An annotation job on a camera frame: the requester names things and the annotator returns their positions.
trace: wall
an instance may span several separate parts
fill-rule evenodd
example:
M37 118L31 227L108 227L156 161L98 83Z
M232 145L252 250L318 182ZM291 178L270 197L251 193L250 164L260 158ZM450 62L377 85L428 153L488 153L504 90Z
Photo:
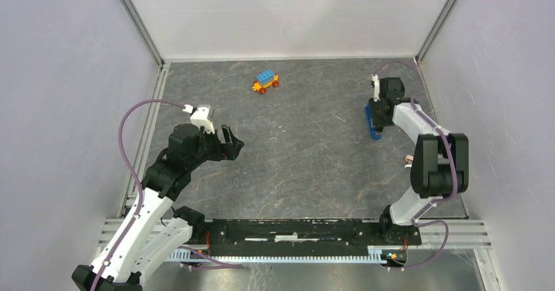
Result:
M555 0L460 0L423 61L445 126L471 142L470 209L507 290L553 290Z
M76 290L124 192L120 118L157 67L118 0L0 0L0 37L0 290Z
M445 0L133 0L165 58L413 56Z

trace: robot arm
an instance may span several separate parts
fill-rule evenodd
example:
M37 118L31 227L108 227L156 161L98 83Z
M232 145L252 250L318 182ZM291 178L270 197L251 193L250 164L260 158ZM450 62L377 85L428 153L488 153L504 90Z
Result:
M191 113L191 123L175 127L168 147L147 169L141 183L144 198L140 214L129 212L115 236L91 265L80 265L74 270L72 279L80 290L90 290L101 268L96 290L142 290L141 285L168 255L193 236L196 222L204 221L204 215L188 207L177 209L166 229L145 246L158 220L190 183L191 173L208 160L235 160L244 146L226 125L222 126L225 142L220 142L209 119L210 106L200 105L195 109L187 105L183 110ZM132 220L132 227L125 232ZM106 256L115 245L118 245L115 254L108 262Z
M468 138L451 133L428 117L413 99L404 96L400 78L372 76L374 97L368 101L370 132L381 133L386 126L399 126L416 144L410 170L411 187L394 204L387 206L380 222L384 232L412 227L413 218L428 210L453 190L447 152L451 152L457 173L457 193L468 187ZM439 132L447 138L444 146Z

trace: blue object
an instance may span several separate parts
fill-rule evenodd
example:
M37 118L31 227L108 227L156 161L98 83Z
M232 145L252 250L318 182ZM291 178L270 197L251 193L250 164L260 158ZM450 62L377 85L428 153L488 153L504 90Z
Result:
M375 139L377 141L378 139L382 138L382 134L380 132L377 132L376 128L372 125L372 114L370 113L369 103L366 104L365 112L366 112L366 121L368 122L368 128L370 130L370 137L372 137L372 139Z
M259 80L259 83L268 82L270 79L274 79L274 72L272 72L272 70L267 70L257 75L257 80Z

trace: metal corner post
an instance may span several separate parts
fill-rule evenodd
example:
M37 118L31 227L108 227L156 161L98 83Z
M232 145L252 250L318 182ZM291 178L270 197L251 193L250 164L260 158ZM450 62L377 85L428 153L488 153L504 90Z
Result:
M143 39L143 42L149 49L149 52L151 53L152 58L158 64L158 66L162 68L162 66L164 65L164 59L162 58L162 55L160 55L160 52L158 51L156 45L154 44L154 41L152 40L152 37L149 34L149 31L147 31L147 27L145 26L139 13L137 12L137 9L135 8L133 1L132 0L120 0L120 1L125 11L131 18L131 21L133 22L133 25L137 29L137 32L139 32L141 39Z
M445 24L447 17L449 17L449 14L455 7L455 4L457 3L457 1L458 0L445 1L445 4L441 8L441 11L437 16L437 19L435 20L430 32L428 33L428 36L426 37L426 40L424 40L422 47L420 47L420 50L418 50L418 53L416 54L416 61L422 61L422 59L426 56L426 53L428 53L428 50L430 49L433 41L436 39L441 28Z

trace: toy car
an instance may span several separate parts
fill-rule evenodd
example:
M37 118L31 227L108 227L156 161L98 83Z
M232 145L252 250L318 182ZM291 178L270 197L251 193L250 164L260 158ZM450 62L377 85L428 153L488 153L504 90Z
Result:
M253 90L261 94L266 92L270 86L277 87L279 85L279 76L275 75L272 70L267 70L257 75L257 79L253 83Z

